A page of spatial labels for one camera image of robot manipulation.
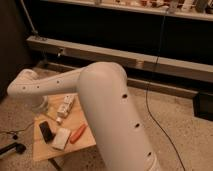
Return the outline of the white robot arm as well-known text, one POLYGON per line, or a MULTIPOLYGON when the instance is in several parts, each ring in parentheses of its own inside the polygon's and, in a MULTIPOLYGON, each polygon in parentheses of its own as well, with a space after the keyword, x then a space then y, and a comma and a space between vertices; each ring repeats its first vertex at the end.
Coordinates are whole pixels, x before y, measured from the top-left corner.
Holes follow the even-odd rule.
POLYGON ((7 88, 10 96, 27 99, 74 92, 108 171, 162 171, 121 65, 95 62, 43 79, 24 69, 7 88))

